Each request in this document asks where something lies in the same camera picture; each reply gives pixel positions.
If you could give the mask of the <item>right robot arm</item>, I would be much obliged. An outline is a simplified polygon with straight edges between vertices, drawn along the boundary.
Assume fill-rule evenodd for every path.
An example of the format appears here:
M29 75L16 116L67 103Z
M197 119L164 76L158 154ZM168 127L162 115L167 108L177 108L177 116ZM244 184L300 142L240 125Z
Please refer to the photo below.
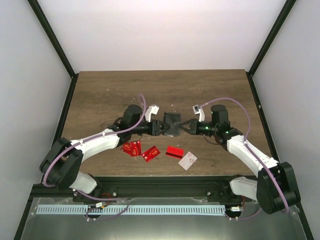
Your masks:
M227 152L240 159L255 175L252 180L239 176L222 188L223 198L229 202L243 196L258 202L267 214L288 211L289 207L300 203L296 176L288 162L279 162L269 157L251 144L247 137L231 126L229 113L225 105L216 104L210 108L211 121L205 121L204 111L193 106L197 119L174 122L191 135L214 137L216 143Z

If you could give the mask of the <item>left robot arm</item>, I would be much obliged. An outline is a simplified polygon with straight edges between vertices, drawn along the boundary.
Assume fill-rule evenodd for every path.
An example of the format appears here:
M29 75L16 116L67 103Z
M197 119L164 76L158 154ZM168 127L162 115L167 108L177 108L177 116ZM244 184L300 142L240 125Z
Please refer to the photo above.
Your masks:
M102 196L103 187L92 175L80 171L81 164L94 155L123 146L132 135L164 134L170 125L151 118L158 110L157 105L142 109L131 104L123 116L102 132L78 140L59 138L40 164L39 169L44 175L43 185L58 190L70 188L89 201L97 202Z

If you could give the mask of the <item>red VIP card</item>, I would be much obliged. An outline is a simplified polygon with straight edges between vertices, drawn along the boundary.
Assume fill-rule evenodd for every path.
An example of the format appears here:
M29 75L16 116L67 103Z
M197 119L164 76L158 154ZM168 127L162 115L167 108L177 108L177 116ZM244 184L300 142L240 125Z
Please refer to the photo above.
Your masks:
M147 151L142 153L143 159L148 163L151 160L153 160L155 157L157 157L161 152L156 146L152 146Z

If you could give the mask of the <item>red VIP card overlapped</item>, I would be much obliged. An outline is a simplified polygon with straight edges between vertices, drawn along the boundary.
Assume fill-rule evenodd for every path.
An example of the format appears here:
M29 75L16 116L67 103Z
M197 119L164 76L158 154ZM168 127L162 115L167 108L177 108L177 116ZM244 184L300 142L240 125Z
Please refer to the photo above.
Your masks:
M130 143L130 155L132 157L141 156L142 155L142 148L141 148L141 142L138 141L132 141Z

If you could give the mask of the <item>metal sheet front panel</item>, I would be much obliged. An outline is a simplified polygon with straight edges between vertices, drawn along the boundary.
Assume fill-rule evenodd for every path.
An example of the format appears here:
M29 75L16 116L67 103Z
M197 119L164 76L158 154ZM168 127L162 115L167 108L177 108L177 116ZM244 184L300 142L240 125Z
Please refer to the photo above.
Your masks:
M296 209L272 215L247 203L239 218L218 215L36 214L39 205L84 205L71 199L35 199L21 234L23 240L305 240ZM216 205L192 198L136 198L132 205Z

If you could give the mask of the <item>black leather card holder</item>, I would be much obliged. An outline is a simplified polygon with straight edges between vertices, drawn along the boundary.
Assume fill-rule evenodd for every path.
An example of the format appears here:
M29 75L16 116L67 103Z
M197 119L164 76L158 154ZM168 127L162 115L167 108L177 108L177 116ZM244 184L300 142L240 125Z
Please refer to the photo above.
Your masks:
M178 137L181 134L181 129L179 127L181 123L181 114L174 112L165 112L163 115L163 123L165 125L165 130L163 135L170 137Z

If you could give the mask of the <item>white card red print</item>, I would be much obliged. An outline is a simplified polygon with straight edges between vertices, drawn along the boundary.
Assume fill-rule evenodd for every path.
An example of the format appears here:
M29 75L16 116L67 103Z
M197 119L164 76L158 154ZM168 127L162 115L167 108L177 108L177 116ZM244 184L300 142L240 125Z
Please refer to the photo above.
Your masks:
M197 157L191 153L190 151L188 151L185 156L178 162L178 164L184 169L184 170L188 170L193 163L195 163L197 161Z

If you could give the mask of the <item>red magnetic stripe card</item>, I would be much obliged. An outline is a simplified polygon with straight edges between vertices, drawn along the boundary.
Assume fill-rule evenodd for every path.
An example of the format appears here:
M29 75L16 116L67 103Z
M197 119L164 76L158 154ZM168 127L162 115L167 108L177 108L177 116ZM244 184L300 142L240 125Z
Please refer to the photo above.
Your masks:
M182 148L168 146L165 154L169 157L181 160L184 156L184 150Z

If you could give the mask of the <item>black aluminium frame rail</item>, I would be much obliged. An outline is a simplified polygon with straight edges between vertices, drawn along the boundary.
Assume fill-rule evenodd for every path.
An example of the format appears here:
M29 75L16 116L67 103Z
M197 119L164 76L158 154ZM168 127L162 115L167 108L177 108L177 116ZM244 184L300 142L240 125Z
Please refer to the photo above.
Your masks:
M242 175L209 176L96 176L97 193L114 198L195 198L221 204L256 200L256 178Z

